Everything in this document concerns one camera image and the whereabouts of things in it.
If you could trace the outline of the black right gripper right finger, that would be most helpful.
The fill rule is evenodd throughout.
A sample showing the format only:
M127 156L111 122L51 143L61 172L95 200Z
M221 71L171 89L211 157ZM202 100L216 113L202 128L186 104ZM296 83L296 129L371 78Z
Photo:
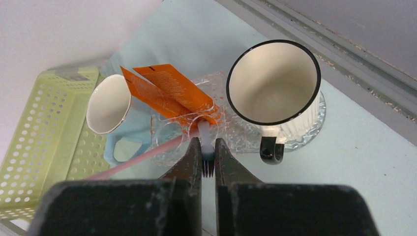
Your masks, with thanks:
M362 195L346 185L272 184L255 177L215 141L220 236L377 236Z

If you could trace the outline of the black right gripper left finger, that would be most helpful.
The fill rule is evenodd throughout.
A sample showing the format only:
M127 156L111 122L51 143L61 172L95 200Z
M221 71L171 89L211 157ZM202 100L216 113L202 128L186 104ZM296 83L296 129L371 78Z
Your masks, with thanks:
M53 185L30 236L200 236L202 152L198 138L158 179L77 180Z

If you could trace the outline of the clear textured acrylic tray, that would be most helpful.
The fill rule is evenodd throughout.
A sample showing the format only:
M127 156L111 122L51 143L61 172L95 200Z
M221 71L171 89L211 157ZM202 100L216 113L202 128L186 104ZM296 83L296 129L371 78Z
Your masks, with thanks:
M223 72L215 72L199 78L192 79L199 89L210 96L219 106L221 118L218 125L212 129L212 139L223 138L233 154L258 153L261 141L259 129L237 116L230 107L225 95L226 75ZM299 150L313 141L321 131L326 118L326 101L323 94L320 95L317 120L311 129L298 138L288 138L285 142L285 152ZM179 138L179 144L151 158L152 162L160 166L173 166L178 162L187 150L189 144L188 127L180 127L174 119L166 120L159 113L152 113L152 147L158 147L163 143Z

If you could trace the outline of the light blue mug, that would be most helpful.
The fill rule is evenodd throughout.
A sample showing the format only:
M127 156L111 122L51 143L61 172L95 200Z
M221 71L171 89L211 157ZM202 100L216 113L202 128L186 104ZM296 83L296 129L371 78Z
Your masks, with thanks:
M110 165L123 163L114 157L120 140L140 144L131 158L147 151L152 142L150 120L150 107L131 95L122 75L108 76L90 96L86 121L96 134L106 136L104 159Z

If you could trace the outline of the orange toothpaste tube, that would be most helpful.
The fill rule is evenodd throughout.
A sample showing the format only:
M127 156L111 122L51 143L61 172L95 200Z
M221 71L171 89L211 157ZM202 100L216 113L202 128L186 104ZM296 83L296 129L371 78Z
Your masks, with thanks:
M197 128L192 119L220 122L219 106L191 80L171 64L135 67L134 72L120 67L131 95L166 119L173 119L185 128Z

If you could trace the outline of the white mug black handle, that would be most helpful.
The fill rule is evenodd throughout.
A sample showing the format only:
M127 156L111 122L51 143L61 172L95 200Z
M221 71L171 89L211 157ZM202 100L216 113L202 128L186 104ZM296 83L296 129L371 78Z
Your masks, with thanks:
M290 40L261 42L238 57L226 80L234 113L261 134L263 162L282 162L284 145L317 123L321 69L313 53Z

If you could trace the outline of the cream plastic basket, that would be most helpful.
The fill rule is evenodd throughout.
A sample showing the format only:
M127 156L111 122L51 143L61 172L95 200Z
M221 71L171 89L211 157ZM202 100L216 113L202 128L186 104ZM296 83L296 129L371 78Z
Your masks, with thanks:
M107 170L106 138L87 125L97 67L48 70L34 83L0 168L0 217L30 221L55 183Z

